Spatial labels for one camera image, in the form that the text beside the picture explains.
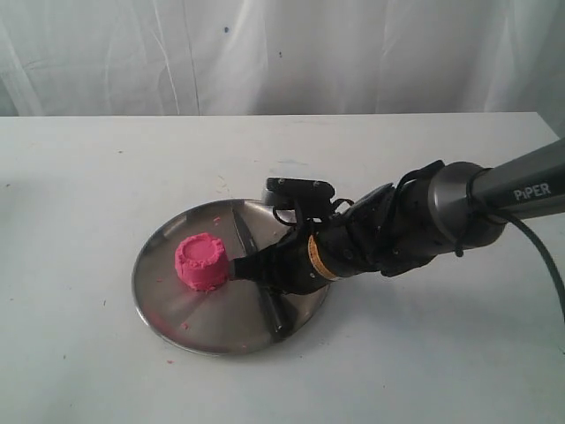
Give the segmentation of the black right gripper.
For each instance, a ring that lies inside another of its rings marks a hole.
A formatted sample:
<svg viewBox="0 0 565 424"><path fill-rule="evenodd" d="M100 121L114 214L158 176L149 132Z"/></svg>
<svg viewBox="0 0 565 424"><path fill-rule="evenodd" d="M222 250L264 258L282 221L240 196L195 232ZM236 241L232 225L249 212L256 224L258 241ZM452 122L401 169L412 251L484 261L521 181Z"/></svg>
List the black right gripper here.
<svg viewBox="0 0 565 424"><path fill-rule="evenodd" d="M345 225L290 230L273 246L230 261L231 279L268 281L280 292L306 295L378 267L366 260Z"/></svg>

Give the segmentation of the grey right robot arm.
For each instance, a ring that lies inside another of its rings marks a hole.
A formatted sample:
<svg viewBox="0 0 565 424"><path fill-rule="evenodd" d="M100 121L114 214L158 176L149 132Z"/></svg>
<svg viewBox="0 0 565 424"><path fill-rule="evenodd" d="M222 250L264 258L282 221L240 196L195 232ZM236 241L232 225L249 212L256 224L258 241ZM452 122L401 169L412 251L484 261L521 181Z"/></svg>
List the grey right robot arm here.
<svg viewBox="0 0 565 424"><path fill-rule="evenodd" d="M295 218L273 245L230 264L234 278L309 294L342 278L398 276L441 254L488 246L507 223L564 210L564 144L494 168L435 161L357 201L324 181L269 178L265 201Z"/></svg>

